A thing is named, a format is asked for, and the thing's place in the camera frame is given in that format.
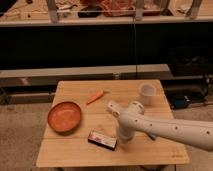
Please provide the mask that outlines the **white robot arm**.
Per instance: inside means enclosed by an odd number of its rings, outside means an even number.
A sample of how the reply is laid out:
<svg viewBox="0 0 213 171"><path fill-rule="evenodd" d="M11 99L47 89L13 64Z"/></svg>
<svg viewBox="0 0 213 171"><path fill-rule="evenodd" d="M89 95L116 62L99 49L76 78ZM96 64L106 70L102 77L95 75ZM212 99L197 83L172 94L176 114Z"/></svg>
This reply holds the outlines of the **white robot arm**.
<svg viewBox="0 0 213 171"><path fill-rule="evenodd" d="M111 103L110 107L117 117L118 136L124 142L130 141L138 131L213 151L213 122L145 116L138 101L131 102L127 108L118 103Z"/></svg>

